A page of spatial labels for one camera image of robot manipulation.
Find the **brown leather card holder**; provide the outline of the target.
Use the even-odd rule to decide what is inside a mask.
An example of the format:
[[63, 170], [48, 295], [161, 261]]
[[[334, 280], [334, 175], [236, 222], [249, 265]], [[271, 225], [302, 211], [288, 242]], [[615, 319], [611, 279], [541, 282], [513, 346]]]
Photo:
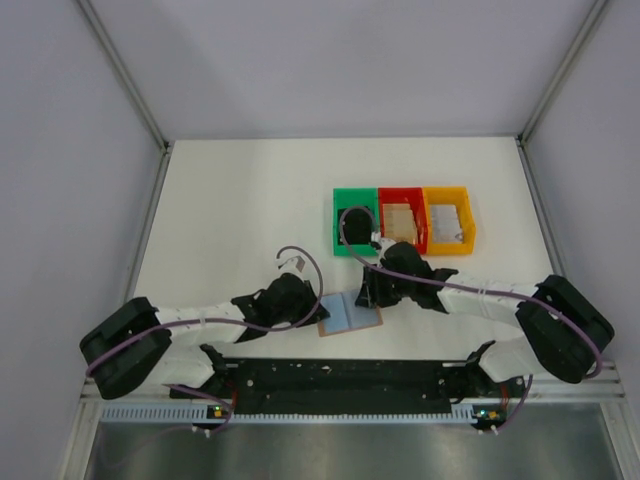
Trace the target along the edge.
[[322, 297], [321, 305], [329, 316], [318, 323], [320, 337], [374, 328], [383, 324], [377, 309], [356, 305], [358, 290], [344, 291]]

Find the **green plastic bin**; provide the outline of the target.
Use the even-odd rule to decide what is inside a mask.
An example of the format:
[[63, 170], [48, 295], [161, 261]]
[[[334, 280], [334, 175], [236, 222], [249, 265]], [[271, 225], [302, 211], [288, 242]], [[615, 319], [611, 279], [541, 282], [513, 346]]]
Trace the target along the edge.
[[362, 257], [373, 257], [375, 249], [370, 240], [373, 227], [379, 224], [379, 196], [377, 188], [335, 188], [333, 190], [333, 255], [350, 256], [340, 236], [339, 227], [344, 212], [355, 207], [344, 218], [343, 233], [347, 243]]

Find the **red plastic bin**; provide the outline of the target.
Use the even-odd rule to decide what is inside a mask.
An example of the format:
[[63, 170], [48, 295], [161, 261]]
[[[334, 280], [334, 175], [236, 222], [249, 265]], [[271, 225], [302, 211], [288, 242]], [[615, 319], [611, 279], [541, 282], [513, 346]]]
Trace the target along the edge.
[[419, 187], [387, 187], [378, 190], [380, 226], [384, 237], [406, 241], [419, 254], [428, 246], [429, 222], [423, 190]]

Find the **yellow plastic bin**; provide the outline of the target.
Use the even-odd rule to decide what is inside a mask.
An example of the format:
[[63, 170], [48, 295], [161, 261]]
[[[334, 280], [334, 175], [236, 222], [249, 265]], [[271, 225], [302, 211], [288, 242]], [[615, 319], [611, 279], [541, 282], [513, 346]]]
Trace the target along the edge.
[[472, 254], [476, 225], [467, 189], [424, 187], [422, 191], [428, 224], [427, 255]]

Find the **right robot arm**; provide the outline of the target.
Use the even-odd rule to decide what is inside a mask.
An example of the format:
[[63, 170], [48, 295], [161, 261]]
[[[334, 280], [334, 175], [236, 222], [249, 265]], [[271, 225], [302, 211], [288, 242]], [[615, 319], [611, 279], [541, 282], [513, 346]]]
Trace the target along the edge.
[[375, 264], [363, 260], [360, 306], [388, 308], [409, 299], [444, 315], [478, 317], [519, 330], [511, 340], [490, 340], [468, 358], [469, 388], [487, 396], [503, 381], [549, 373], [578, 384], [598, 376], [614, 338], [608, 320], [565, 277], [533, 284], [480, 279], [432, 268], [407, 242], [382, 239]]

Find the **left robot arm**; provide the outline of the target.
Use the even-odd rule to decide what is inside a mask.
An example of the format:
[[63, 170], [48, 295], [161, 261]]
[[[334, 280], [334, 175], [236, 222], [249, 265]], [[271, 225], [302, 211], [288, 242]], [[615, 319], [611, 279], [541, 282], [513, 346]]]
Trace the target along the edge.
[[322, 288], [302, 276], [299, 257], [284, 261], [268, 287], [207, 307], [160, 308], [136, 297], [79, 344], [87, 375], [105, 400], [167, 386], [174, 398], [216, 396], [229, 387], [220, 344], [240, 344], [328, 318]]

